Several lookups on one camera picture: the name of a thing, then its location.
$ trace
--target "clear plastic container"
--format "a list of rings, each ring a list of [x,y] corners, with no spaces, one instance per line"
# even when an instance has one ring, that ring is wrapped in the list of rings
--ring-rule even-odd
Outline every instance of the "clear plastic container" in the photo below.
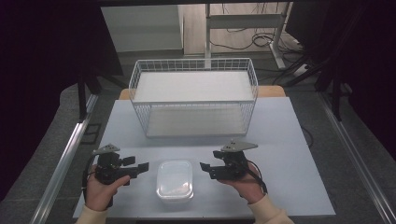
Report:
[[[193,197],[189,161],[165,161],[158,168],[157,195],[164,203],[186,203]]]

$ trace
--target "human hand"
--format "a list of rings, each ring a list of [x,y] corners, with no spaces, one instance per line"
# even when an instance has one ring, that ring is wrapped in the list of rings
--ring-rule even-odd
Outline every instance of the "human hand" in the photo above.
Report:
[[[251,162],[248,163],[248,168],[256,175],[259,174],[259,171]],[[262,192],[262,186],[250,174],[246,174],[238,180],[219,180],[219,182],[234,187],[239,195],[245,198],[249,204],[256,203],[265,196]]]
[[[94,172],[95,169],[96,165],[92,167],[92,171]],[[126,175],[116,180],[111,185],[104,185],[95,178],[95,173],[91,174],[88,178],[85,205],[93,211],[105,211],[111,198],[117,193],[117,189],[128,183],[130,179],[131,177]]]

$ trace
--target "wooden tabletop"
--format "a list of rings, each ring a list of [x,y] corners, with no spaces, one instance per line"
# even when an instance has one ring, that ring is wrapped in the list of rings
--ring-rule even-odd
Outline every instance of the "wooden tabletop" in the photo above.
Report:
[[[280,86],[259,86],[258,97],[285,97],[285,91]],[[129,100],[129,89],[122,90],[119,100]]]

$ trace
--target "wire mesh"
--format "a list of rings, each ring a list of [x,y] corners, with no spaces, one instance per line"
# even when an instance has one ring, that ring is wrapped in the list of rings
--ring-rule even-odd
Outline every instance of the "wire mesh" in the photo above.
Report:
[[[246,71],[251,100],[225,102],[136,102],[142,73]],[[245,135],[258,95],[258,82],[250,59],[178,59],[137,61],[129,91],[146,136]]]

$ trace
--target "beige sleeve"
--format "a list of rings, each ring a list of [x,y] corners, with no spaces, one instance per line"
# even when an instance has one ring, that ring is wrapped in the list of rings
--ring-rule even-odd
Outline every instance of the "beige sleeve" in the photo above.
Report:
[[[256,224],[290,224],[293,223],[286,211],[273,205],[268,195],[254,204],[247,205],[256,219]]]
[[[84,205],[76,224],[105,224],[106,217],[107,210],[103,212],[96,212]]]

